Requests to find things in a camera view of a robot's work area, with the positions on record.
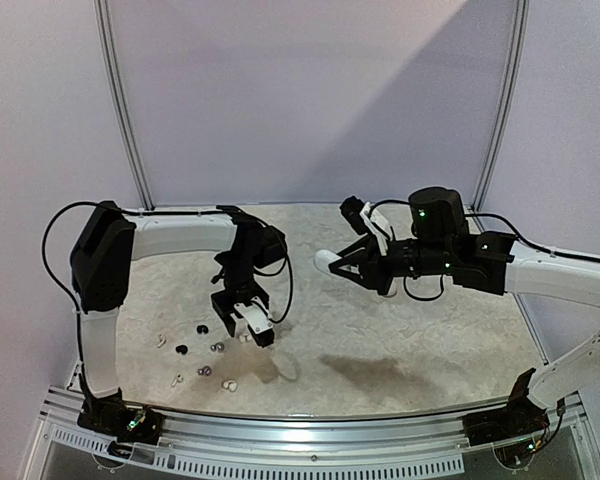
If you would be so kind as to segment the white oval charging case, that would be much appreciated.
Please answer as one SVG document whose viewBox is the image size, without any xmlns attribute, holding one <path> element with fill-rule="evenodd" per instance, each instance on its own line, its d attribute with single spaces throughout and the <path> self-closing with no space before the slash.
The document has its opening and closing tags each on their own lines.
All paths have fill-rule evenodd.
<svg viewBox="0 0 600 480">
<path fill-rule="evenodd" d="M 326 249 L 319 250 L 314 255 L 314 266 L 322 273 L 331 274 L 331 265 L 340 260 L 341 257 Z"/>
</svg>

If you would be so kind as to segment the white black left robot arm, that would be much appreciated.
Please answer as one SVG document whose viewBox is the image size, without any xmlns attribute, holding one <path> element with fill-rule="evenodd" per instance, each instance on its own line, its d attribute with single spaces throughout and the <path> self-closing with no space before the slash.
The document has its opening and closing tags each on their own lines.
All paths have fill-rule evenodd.
<svg viewBox="0 0 600 480">
<path fill-rule="evenodd" d="M 116 325 L 129 291 L 133 262 L 161 255 L 211 252 L 223 287 L 211 296 L 228 334 L 244 321 L 262 348 L 275 340 L 269 296 L 257 283 L 258 270 L 286 257 L 284 234 L 236 206 L 209 211 L 129 212 L 99 203 L 70 254 L 77 297 L 78 345 L 86 391 L 96 399 L 91 419 L 108 434 L 128 426 L 118 394 Z"/>
</svg>

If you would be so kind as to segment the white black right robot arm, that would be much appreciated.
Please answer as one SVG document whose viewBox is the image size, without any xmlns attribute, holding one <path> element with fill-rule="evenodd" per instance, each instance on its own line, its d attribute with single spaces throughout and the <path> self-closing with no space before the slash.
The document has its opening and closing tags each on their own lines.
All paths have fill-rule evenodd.
<svg viewBox="0 0 600 480">
<path fill-rule="evenodd" d="M 494 295 L 536 295 L 600 309 L 600 256 L 560 251 L 533 243 L 516 229 L 469 230 L 460 194 L 434 186 L 412 193 L 411 237 L 397 240 L 376 205 L 352 196 L 340 206 L 358 234 L 338 253 L 320 250 L 316 268 L 376 292 L 389 293 L 396 278 L 448 276 L 454 285 Z M 600 329 L 540 369 L 521 374 L 497 427 L 517 436 L 546 409 L 600 379 Z"/>
</svg>

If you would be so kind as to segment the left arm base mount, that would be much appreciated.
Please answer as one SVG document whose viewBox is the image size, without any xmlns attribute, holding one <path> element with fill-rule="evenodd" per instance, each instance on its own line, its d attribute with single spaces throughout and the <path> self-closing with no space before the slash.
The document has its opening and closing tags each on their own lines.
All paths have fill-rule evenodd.
<svg viewBox="0 0 600 480">
<path fill-rule="evenodd" d="M 148 406 L 132 407 L 121 397 L 86 398 L 77 419 L 83 429 L 115 437 L 119 443 L 156 445 L 165 417 Z"/>
</svg>

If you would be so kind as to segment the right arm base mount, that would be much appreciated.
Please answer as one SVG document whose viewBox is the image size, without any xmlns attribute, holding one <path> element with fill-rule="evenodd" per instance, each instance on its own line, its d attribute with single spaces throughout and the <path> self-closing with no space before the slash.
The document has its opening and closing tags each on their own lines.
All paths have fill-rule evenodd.
<svg viewBox="0 0 600 480">
<path fill-rule="evenodd" d="M 545 409 L 528 399 L 470 413 L 462 417 L 463 431 L 471 446 L 508 440 L 543 430 L 549 425 Z"/>
</svg>

